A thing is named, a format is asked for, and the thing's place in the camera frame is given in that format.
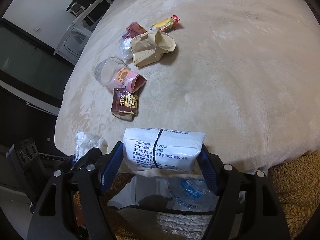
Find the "white plastic wrap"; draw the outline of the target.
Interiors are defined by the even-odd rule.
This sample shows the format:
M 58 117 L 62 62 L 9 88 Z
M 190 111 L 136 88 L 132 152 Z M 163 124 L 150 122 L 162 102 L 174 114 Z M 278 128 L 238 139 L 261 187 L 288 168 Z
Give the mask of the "white plastic wrap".
M 75 140 L 75 160 L 79 160 L 85 153 L 94 147 L 101 150 L 102 154 L 106 154 L 108 143 L 104 138 L 98 135 L 84 131 L 78 131 L 76 133 Z

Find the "white wet wipes pack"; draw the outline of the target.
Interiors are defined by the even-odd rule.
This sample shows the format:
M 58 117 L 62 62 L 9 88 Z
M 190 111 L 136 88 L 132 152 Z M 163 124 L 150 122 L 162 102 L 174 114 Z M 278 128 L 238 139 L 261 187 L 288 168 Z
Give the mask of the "white wet wipes pack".
M 183 173 L 194 171 L 206 133 L 157 128 L 127 128 L 124 160 L 132 171 L 157 168 Z

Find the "pink paw print box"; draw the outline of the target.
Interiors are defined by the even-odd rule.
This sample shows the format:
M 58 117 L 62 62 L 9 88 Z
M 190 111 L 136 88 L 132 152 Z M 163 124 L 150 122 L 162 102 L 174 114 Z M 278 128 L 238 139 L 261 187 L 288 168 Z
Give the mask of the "pink paw print box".
M 114 83 L 130 93 L 135 93 L 145 85 L 146 79 L 127 68 L 121 68 L 115 76 Z

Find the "clear plastic bag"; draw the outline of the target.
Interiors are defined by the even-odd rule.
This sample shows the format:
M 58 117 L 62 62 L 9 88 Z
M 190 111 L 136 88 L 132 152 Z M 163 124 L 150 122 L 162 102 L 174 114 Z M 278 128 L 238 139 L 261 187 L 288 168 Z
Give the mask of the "clear plastic bag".
M 131 41 L 131 37 L 121 38 L 119 41 L 119 55 L 124 61 L 130 61 L 132 59 Z

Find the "pink carton box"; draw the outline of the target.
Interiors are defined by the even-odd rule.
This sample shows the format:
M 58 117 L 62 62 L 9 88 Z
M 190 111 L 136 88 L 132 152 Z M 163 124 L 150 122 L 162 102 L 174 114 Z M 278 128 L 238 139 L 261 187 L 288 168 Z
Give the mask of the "pink carton box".
M 123 33 L 122 38 L 134 38 L 136 36 L 146 33 L 146 30 L 137 22 L 132 22 L 128 27 L 126 27 L 125 33 Z

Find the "yellow red snack wrapper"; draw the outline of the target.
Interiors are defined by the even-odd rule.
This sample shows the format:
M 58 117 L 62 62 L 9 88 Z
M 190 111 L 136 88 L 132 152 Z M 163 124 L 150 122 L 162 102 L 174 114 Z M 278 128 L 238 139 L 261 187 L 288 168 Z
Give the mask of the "yellow red snack wrapper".
M 172 15 L 170 18 L 166 18 L 160 22 L 153 24 L 149 30 L 167 32 L 170 31 L 179 21 L 180 18 L 178 16 Z

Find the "crushed clear plastic bottle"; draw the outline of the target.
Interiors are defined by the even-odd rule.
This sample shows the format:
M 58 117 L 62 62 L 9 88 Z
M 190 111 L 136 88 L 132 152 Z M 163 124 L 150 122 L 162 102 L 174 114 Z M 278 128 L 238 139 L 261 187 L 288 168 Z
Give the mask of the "crushed clear plastic bottle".
M 214 211 L 219 199 L 204 180 L 172 178 L 168 188 L 178 204 L 198 212 Z

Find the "brown chocolate wrapper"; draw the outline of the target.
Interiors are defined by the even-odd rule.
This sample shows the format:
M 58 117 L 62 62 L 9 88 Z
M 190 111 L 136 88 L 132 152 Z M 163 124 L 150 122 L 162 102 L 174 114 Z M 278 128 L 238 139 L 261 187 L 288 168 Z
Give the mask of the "brown chocolate wrapper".
M 138 93 L 130 93 L 125 88 L 115 88 L 111 113 L 118 119 L 132 121 L 138 115 Z

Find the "clear plastic cup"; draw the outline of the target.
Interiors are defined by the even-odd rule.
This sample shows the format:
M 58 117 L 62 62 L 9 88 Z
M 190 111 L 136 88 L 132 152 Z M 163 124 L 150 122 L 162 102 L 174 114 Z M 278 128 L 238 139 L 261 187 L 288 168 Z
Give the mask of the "clear plastic cup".
M 94 70 L 95 79 L 110 91 L 125 87 L 125 80 L 130 73 L 128 65 L 122 59 L 113 56 L 99 62 Z

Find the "brown fuzzy rug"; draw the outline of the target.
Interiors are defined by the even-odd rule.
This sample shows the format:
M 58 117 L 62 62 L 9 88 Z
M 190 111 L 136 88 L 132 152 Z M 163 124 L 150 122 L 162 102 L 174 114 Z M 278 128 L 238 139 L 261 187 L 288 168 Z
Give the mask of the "brown fuzzy rug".
M 306 153 L 269 169 L 269 179 L 279 199 L 290 239 L 319 239 L 319 151 Z M 184 215 L 126 207 L 116 211 L 109 200 L 131 181 L 119 174 L 98 199 L 116 239 L 201 239 L 211 215 Z

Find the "beige plush bed blanket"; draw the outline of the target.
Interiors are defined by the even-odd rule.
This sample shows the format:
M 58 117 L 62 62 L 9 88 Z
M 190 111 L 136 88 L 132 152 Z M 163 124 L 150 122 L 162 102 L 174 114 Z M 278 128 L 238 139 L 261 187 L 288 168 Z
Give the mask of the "beige plush bed blanket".
M 111 114 L 96 65 L 119 53 L 132 22 L 176 15 L 176 49 L 141 68 L 132 122 Z M 319 23 L 303 0 L 117 0 L 87 42 L 63 94 L 54 142 L 71 155 L 78 131 L 110 147 L 127 128 L 204 132 L 208 150 L 242 171 L 319 148 Z

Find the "dark glass door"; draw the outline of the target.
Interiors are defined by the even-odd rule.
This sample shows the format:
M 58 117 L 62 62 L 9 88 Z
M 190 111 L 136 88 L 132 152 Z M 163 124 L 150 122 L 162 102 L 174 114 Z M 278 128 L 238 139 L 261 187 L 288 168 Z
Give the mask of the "dark glass door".
M 60 107 L 74 65 L 18 26 L 1 19 L 1 81 Z

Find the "crumpled brown paper bag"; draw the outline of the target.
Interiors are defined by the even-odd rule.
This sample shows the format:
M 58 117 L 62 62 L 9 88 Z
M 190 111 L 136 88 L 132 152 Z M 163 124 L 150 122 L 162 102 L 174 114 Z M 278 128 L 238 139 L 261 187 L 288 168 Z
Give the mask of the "crumpled brown paper bag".
M 136 67 L 145 67 L 159 61 L 164 54 L 173 52 L 176 42 L 167 33 L 150 30 L 133 38 L 130 48 L 133 64 Z

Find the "white metal chair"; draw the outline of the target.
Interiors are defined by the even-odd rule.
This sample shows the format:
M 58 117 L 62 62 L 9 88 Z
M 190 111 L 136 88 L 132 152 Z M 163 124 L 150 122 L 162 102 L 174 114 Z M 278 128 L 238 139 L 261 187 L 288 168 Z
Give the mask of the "white metal chair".
M 80 57 L 91 34 L 92 32 L 85 27 L 72 27 L 63 42 L 65 50 L 76 57 Z

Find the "white side table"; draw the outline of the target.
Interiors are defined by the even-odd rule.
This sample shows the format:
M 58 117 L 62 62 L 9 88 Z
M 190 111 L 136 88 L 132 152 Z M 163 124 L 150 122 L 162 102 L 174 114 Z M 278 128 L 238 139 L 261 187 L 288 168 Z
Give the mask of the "white side table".
M 80 7 L 81 13 L 75 14 L 74 16 L 75 20 L 69 25 L 65 34 L 63 35 L 60 42 L 56 46 L 53 52 L 54 55 L 59 52 L 60 48 L 62 47 L 62 45 L 65 44 L 65 42 L 67 41 L 67 38 L 71 35 L 71 32 L 73 31 L 75 31 L 77 34 L 84 36 L 84 38 L 90 38 L 90 36 L 92 35 L 92 31 L 82 26 L 81 23 L 85 18 L 89 18 L 93 23 L 95 23 L 89 16 L 89 13 L 92 12 L 92 10 L 95 9 L 103 1 L 107 2 L 109 5 L 113 3 L 112 0 L 96 0 L 95 2 L 90 4 L 89 7 L 87 7 L 86 9 L 84 7 Z

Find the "small box on table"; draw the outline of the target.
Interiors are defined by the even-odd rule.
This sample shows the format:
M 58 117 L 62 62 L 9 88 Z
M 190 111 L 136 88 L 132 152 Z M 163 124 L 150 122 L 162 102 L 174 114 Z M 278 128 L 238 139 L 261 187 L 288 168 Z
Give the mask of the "small box on table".
M 68 12 L 71 13 L 74 17 L 78 17 L 85 10 L 85 7 L 81 6 L 78 2 L 75 2 L 69 9 Z

